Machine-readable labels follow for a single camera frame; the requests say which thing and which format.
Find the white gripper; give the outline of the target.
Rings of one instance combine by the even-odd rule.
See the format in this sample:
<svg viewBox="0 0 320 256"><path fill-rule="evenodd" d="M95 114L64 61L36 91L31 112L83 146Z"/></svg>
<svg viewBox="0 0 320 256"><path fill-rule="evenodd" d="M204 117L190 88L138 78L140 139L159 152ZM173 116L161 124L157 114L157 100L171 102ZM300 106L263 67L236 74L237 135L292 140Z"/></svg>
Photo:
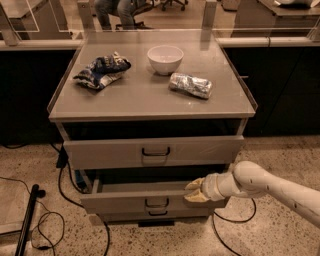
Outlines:
<svg viewBox="0 0 320 256"><path fill-rule="evenodd" d="M188 183L185 189L194 190L184 196L191 203L205 203L208 200L219 201L240 193L235 178L230 172L214 173L207 175L205 178L197 178Z"/></svg>

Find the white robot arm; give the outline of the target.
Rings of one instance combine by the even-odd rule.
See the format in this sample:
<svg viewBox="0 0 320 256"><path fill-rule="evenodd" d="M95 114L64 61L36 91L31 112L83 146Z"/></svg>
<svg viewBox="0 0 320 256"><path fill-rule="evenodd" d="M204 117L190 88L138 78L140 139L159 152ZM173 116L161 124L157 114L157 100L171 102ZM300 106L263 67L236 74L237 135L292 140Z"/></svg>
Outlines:
<svg viewBox="0 0 320 256"><path fill-rule="evenodd" d="M192 203L228 197L254 198L265 194L320 228L320 192L272 175L258 164L241 161L222 174L208 174L186 185L184 198Z"/></svg>

